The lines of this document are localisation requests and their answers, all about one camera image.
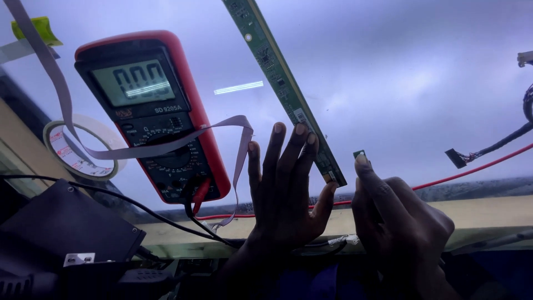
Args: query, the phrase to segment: fingernail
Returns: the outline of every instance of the fingernail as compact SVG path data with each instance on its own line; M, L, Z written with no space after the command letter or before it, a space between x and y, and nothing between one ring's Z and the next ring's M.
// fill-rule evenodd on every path
M314 134L310 134L308 137L307 137L307 143L309 145L313 145L314 144L314 141L317 140L317 136L315 136Z
M296 125L296 134L301 136L305 132L305 126L302 123Z
M357 155L356 157L356 162L357 163L361 163L361 164L365 164L368 162L368 159L366 158L366 156L364 156L363 154L359 154Z
M281 125L280 124L275 124L274 125L274 132L275 133L280 133L281 132Z
M335 193L335 191L337 190L338 188L338 183L335 183L333 186L332 186L332 193Z

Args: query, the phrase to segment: gray ribbon cable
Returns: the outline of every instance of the gray ribbon cable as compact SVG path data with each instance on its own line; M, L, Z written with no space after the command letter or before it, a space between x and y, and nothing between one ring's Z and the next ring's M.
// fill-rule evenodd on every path
M48 46L43 42L41 36L37 32L37 29L31 22L28 13L24 9L24 6L20 0L4 0L5 5L13 15L13 18L19 25L20 30L24 34L24 37L28 40L31 47L34 49L37 58L43 65L46 73L52 80L55 90L58 94L59 104L61 107L61 113L63 115L63 120L65 126L72 133L72 135L78 140L78 142L83 146L83 148L89 153L90 156L99 160L124 160L124 159L137 159L142 157L153 157L168 153L175 149L178 149L182 146L185 146L187 143L197 138L204 131L212 127L221 127L221 126L240 126L243 128L243 133L240 138L239 151L237 153L237 160L235 162L235 172L233 174L233 189L235 190L235 197L237 199L237 205L239 204L239 196L237 195L237 181L239 180L240 173L243 169L244 161L246 159L246 153L248 150L248 143L252 140L252 135L254 130L248 122L246 116L237 115L230 117L226 120L223 120L215 125L202 127L200 130L197 130L193 133L188 134L187 136L172 141L170 143L165 143L161 145L152 145L152 146L139 146L133 148L123 148L110 151L95 151L90 148L87 148L80 141L78 134L72 123L72 100L70 97L70 92L67 86L67 81L61 72L58 64L56 63L54 56L50 52ZM213 225L224 226L233 220L235 211L231 217L214 223Z

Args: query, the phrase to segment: multimeter display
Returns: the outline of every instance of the multimeter display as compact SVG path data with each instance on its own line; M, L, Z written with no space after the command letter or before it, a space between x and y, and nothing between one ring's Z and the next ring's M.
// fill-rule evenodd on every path
M176 97L157 59L98 69L92 73L115 107Z
M104 38L75 56L76 70L129 147L168 143L209 125L181 43L170 31ZM179 149L137 161L166 203L185 203L181 193L192 177L210 179L204 201L230 190L211 129Z

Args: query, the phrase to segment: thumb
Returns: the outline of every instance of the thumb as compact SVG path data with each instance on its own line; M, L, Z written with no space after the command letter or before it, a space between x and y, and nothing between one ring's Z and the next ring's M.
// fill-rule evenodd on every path
M333 197L335 196L335 190L338 188L338 183L331 181L324 188L318 196L317 204L314 205L312 217L320 225L326 228L326 224L329 220L329 215L333 209Z

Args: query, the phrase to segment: multimeter brand logo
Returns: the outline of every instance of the multimeter brand logo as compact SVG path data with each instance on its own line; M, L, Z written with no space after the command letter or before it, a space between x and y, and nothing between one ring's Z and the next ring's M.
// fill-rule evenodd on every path
M130 117L132 115L132 110L131 109L121 109L121 110L117 110L115 112L115 114L118 116L118 117Z

